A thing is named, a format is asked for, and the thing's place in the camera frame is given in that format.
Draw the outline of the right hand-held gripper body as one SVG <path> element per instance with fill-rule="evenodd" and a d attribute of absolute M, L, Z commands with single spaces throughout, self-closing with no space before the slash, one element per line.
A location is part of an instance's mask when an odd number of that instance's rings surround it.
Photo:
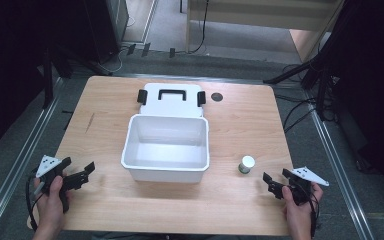
<path fill-rule="evenodd" d="M 312 182 L 323 186 L 330 185 L 327 180 L 324 180 L 307 167 L 295 168 L 289 171 L 294 174 L 294 177 L 290 179 L 286 178 L 289 181 L 287 187 L 292 192 L 294 202 L 297 205 L 304 204 L 312 199 Z"/>

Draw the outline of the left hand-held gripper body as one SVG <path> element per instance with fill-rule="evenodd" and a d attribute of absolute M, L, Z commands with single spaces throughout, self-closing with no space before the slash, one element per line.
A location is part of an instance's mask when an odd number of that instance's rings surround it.
<path fill-rule="evenodd" d="M 66 213 L 69 210 L 68 198 L 66 192 L 69 190 L 77 190 L 82 187 L 83 184 L 89 181 L 89 175 L 84 174 L 84 170 L 72 175 L 65 176 L 63 171 L 58 170 L 58 165 L 62 160 L 44 155 L 36 171 L 36 177 L 40 180 L 38 190 L 44 194 L 49 193 L 49 188 L 52 181 L 56 176 L 63 178 L 63 185 L 59 193 L 60 200 L 63 205 L 63 212 Z"/>

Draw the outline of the small white green-labelled jar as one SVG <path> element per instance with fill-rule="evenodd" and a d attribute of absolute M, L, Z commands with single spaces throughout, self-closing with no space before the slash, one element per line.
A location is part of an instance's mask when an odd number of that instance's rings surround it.
<path fill-rule="evenodd" d="M 238 171 L 242 174 L 248 174 L 254 166 L 255 159 L 252 156 L 246 155 L 238 165 Z"/>

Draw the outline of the white plastic storage box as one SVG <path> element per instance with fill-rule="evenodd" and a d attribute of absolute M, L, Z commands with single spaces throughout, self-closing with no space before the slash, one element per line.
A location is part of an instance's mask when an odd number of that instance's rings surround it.
<path fill-rule="evenodd" d="M 196 84 L 147 83 L 137 102 L 121 165 L 136 181 L 200 182 L 210 165 L 205 91 Z"/>

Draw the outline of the person's right hand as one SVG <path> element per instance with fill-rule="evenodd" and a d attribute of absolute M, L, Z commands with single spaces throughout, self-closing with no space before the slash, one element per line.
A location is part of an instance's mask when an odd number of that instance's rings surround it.
<path fill-rule="evenodd" d="M 323 190 L 317 183 L 312 182 L 313 196 L 310 202 L 297 205 L 294 202 L 292 192 L 287 186 L 282 188 L 285 200 L 284 214 L 287 220 L 289 233 L 291 231 L 310 232 L 312 226 L 312 212 L 316 211 L 318 202 L 323 196 Z"/>

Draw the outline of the person's left hand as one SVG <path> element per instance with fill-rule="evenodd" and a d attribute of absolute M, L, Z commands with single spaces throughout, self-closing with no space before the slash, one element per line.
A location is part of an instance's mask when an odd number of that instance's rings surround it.
<path fill-rule="evenodd" d="M 49 232 L 60 232 L 64 226 L 63 205 L 59 197 L 63 178 L 56 176 L 49 188 L 49 194 L 38 200 L 38 229 Z"/>

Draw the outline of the black metal stand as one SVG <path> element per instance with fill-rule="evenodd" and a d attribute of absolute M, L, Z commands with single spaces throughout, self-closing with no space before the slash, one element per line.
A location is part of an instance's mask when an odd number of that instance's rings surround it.
<path fill-rule="evenodd" d="M 52 68 L 55 67 L 61 77 L 70 78 L 73 70 L 68 63 L 71 52 L 61 45 L 48 47 L 43 53 L 43 77 L 45 81 L 44 93 L 45 99 L 43 108 L 50 106 L 53 100 L 53 74 Z"/>

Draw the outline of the black tripod stand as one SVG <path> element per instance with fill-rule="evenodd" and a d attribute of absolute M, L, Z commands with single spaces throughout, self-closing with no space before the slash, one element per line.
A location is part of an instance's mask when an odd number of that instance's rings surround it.
<path fill-rule="evenodd" d="M 324 115 L 325 93 L 327 82 L 329 79 L 329 58 L 332 55 L 332 50 L 328 46 L 324 46 L 320 52 L 307 62 L 277 76 L 273 79 L 264 80 L 265 84 L 278 84 L 294 75 L 306 70 L 306 74 L 301 81 L 301 86 L 305 90 L 311 89 L 316 82 L 319 82 L 318 92 L 316 97 L 316 112 L 322 121 L 326 120 Z"/>

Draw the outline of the black curtain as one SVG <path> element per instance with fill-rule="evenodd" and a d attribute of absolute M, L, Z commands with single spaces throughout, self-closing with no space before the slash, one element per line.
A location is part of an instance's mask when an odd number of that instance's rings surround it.
<path fill-rule="evenodd" d="M 46 80 L 38 67 L 51 46 L 51 21 L 74 0 L 0 0 L 0 140 Z"/>
<path fill-rule="evenodd" d="M 364 136 L 358 155 L 384 175 L 384 0 L 346 0 L 344 9 L 330 58 L 334 92 Z"/>

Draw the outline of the dark cabinet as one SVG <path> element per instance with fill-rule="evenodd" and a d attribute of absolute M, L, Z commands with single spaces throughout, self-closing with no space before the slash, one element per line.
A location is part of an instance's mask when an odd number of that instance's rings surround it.
<path fill-rule="evenodd" d="M 83 0 L 92 34 L 95 59 L 108 61 L 121 51 L 129 20 L 126 0 Z"/>

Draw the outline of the metal floor rail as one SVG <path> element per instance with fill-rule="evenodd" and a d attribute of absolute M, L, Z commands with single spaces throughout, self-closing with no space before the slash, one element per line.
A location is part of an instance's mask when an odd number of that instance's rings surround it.
<path fill-rule="evenodd" d="M 36 149 L 36 146 L 46 128 L 51 116 L 58 104 L 60 91 L 65 87 L 65 82 L 61 77 L 51 81 L 51 89 L 54 91 L 54 98 L 48 103 L 48 106 L 41 108 L 34 126 L 29 132 L 28 137 L 23 141 L 17 156 L 11 161 L 11 168 L 7 174 L 2 175 L 3 182 L 0 186 L 0 218 L 3 215 L 15 189 L 24 176 L 24 171 Z"/>
<path fill-rule="evenodd" d="M 352 186 L 346 173 L 340 154 L 332 140 L 326 123 L 323 122 L 316 113 L 316 106 L 314 104 L 307 103 L 307 109 L 310 119 L 316 128 L 324 152 L 327 155 L 328 165 L 334 176 L 334 179 L 330 180 L 330 186 L 336 185 L 339 188 L 345 204 L 346 213 L 351 219 L 352 227 L 355 230 L 358 239 L 375 240 L 372 227 L 369 224 L 356 190 Z"/>

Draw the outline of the light wooden furniture frame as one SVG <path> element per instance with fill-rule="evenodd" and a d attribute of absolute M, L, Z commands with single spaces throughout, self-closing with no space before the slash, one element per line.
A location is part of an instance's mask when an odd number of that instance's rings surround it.
<path fill-rule="evenodd" d="M 241 24 L 288 29 L 300 59 L 305 62 L 329 31 L 345 0 L 187 0 L 186 49 L 190 22 Z"/>

